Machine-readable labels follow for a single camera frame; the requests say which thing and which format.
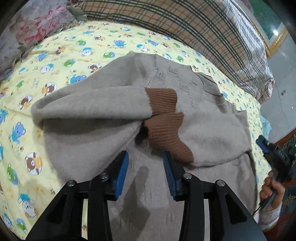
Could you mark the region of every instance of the brown ribbed cuff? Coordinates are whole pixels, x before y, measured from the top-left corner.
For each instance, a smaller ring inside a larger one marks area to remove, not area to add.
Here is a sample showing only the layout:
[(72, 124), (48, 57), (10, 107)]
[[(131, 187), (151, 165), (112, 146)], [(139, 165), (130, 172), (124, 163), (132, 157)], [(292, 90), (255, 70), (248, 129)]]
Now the brown ribbed cuff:
[(148, 140), (152, 148), (170, 151), (176, 161), (192, 162), (193, 154), (178, 136), (178, 129), (183, 122), (184, 114), (168, 113), (145, 120), (148, 128)]
[(175, 113), (177, 94), (173, 89), (145, 88), (149, 97), (152, 115)]

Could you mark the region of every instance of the pink floral fabric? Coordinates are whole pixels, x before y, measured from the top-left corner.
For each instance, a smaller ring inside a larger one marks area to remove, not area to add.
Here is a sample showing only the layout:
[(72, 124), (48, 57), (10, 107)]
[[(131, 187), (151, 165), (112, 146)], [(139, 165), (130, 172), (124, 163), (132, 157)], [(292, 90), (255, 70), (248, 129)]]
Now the pink floral fabric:
[(45, 36), (75, 22), (67, 0), (30, 0), (19, 10), (0, 36), (0, 79), (26, 50)]

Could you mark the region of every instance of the blue gripper pad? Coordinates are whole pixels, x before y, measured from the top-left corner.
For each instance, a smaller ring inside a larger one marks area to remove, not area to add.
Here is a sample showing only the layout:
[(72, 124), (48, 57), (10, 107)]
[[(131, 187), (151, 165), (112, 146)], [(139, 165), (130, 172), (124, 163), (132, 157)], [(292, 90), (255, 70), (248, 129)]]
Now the blue gripper pad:
[(124, 180), (126, 178), (127, 170), (128, 170), (128, 153), (126, 152), (123, 157), (123, 161), (116, 179), (115, 193), (114, 193), (114, 197), (116, 200), (122, 194), (122, 189), (124, 185)]
[(175, 200), (176, 196), (177, 196), (177, 185), (176, 185), (176, 180), (173, 176), (172, 170), (171, 170), (169, 162), (168, 162), (168, 157), (166, 154), (163, 155), (163, 167), (165, 169), (165, 175), (167, 177), (170, 195)]
[(268, 153), (267, 147), (259, 140), (256, 140), (257, 145), (262, 149), (263, 153)]

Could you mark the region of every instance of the beige sweater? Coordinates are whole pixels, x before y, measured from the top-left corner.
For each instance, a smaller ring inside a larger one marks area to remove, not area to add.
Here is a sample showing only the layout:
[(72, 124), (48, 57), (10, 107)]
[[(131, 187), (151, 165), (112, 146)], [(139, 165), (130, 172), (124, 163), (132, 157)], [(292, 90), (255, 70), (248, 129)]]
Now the beige sweater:
[(254, 210), (246, 112), (226, 102), (213, 79), (190, 66), (129, 53), (39, 100), (32, 115), (64, 182), (90, 180), (120, 150), (128, 151), (123, 194), (109, 202), (114, 240), (178, 240), (183, 204), (170, 196), (164, 150), (187, 162), (185, 169), (199, 179), (224, 180)]

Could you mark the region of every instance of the plaid blanket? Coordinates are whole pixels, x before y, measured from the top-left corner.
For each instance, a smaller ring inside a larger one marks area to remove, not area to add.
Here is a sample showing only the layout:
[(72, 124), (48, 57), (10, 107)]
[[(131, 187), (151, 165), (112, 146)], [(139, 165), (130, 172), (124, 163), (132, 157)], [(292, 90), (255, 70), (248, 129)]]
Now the plaid blanket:
[(136, 24), (202, 54), (260, 103), (274, 78), (262, 40), (231, 0), (86, 0), (89, 19)]

